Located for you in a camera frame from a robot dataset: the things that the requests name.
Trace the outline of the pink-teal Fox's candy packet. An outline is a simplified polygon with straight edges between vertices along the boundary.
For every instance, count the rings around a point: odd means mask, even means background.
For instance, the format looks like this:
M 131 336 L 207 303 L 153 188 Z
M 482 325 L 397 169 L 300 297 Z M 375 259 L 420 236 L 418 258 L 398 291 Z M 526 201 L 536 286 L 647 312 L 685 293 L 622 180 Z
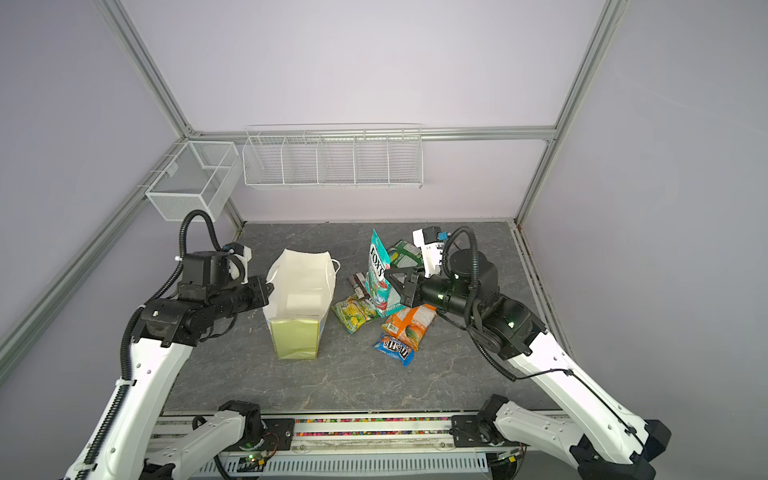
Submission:
M 385 272 L 392 266 L 403 262 L 404 243 L 386 249 L 378 232 L 373 230 L 368 248 L 368 270 L 366 274 L 366 288 L 370 296 L 370 302 L 375 312 L 380 317 L 387 317 L 403 308 L 399 302 L 399 296 L 385 278 Z

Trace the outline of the blue M&M's packet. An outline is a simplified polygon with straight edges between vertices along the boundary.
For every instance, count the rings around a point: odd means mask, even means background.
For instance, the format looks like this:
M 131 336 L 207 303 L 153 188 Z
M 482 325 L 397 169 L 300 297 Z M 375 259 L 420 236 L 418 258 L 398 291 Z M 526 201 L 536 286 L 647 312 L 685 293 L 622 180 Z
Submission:
M 373 348 L 390 358 L 397 359 L 404 367 L 411 364 L 415 355 L 412 347 L 388 334 L 383 334 Z

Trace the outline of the white and green paper bag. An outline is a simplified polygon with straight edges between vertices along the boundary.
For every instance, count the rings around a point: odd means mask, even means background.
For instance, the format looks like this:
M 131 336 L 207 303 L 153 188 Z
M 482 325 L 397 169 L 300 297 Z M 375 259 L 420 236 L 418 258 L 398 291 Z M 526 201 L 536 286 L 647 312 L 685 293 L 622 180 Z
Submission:
M 311 360 L 334 297 L 338 261 L 329 252 L 285 249 L 272 264 L 267 281 L 274 286 L 263 308 L 275 354 L 280 360 Z

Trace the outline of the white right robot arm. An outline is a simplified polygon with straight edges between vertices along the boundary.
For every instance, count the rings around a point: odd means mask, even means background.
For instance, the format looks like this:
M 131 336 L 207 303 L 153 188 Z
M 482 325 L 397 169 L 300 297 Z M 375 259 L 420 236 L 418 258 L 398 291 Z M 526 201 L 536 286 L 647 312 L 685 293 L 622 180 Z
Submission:
M 402 305 L 429 305 L 461 319 L 483 358 L 508 380 L 531 380 L 566 414 L 556 420 L 505 396 L 492 395 L 462 436 L 485 445 L 532 447 L 574 468 L 583 479 L 653 479 L 652 461 L 666 451 L 669 428 L 644 419 L 600 387 L 566 353 L 525 304 L 500 291 L 498 270 L 479 250 L 474 231 L 416 230 L 420 266 L 377 266 Z

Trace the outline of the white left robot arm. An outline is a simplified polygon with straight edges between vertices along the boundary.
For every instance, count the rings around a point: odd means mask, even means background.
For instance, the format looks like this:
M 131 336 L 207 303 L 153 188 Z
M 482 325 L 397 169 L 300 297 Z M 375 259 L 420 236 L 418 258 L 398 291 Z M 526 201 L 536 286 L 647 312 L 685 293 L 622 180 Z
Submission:
M 164 453 L 147 452 L 170 390 L 214 326 L 262 309 L 274 287 L 248 273 L 250 250 L 219 243 L 213 220 L 189 212 L 170 278 L 131 315 L 120 341 L 120 376 L 98 425 L 67 469 L 68 479 L 187 479 L 229 447 L 254 450 L 266 436 L 260 407 L 228 401 Z

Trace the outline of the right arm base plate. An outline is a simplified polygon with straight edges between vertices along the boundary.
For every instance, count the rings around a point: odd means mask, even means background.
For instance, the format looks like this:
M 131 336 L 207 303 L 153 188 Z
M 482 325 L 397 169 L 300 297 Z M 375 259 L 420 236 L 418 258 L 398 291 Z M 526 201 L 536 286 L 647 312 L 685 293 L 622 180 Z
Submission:
M 475 415 L 454 415 L 450 419 L 449 432 L 458 448 L 494 446 L 498 435 L 493 426 Z

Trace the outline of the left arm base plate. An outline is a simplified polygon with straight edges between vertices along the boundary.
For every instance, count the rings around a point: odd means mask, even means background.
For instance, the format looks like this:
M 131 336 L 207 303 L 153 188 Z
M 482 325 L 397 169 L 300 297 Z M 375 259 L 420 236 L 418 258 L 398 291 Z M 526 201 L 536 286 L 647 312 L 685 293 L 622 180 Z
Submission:
M 237 444 L 241 451 L 288 451 L 294 438 L 296 420 L 289 417 L 262 417 L 260 423 L 247 420 Z

